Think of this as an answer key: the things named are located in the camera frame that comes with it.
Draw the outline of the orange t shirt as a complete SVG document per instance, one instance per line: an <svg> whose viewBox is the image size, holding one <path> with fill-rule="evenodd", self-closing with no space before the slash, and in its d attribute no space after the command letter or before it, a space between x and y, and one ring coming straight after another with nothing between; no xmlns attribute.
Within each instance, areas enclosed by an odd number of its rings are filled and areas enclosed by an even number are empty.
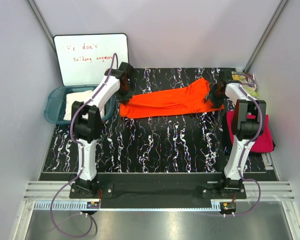
<svg viewBox="0 0 300 240"><path fill-rule="evenodd" d="M141 119L223 110L224 105L215 107L210 101L204 101L209 91L209 82L202 77L187 87L134 95L126 105L120 104L119 115Z"/></svg>

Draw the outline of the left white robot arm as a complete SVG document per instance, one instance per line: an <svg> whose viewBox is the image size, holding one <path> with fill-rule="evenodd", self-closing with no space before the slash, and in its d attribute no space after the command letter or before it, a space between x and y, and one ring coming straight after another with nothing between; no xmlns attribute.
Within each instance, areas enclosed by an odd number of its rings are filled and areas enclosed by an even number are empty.
<svg viewBox="0 0 300 240"><path fill-rule="evenodd" d="M72 194L93 198L101 193L97 183L96 144L101 136L103 121L101 108L116 95L116 100L126 105L133 96L130 77L134 68L121 62L118 69L108 69L101 83L84 101L74 101L71 106L70 134L78 146L78 172L70 181Z"/></svg>

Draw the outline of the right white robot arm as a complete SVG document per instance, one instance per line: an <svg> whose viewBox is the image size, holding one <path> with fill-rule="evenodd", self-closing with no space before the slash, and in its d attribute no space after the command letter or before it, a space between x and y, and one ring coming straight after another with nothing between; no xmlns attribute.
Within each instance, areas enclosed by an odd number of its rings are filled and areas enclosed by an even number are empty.
<svg viewBox="0 0 300 240"><path fill-rule="evenodd" d="M230 69L222 70L218 82L204 98L204 102L211 103L213 107L221 107L226 98L235 105L231 123L233 145L229 160L217 185L211 188L225 199L245 192L245 164L253 145L265 129L267 104L251 96L244 86L255 87L253 77Z"/></svg>

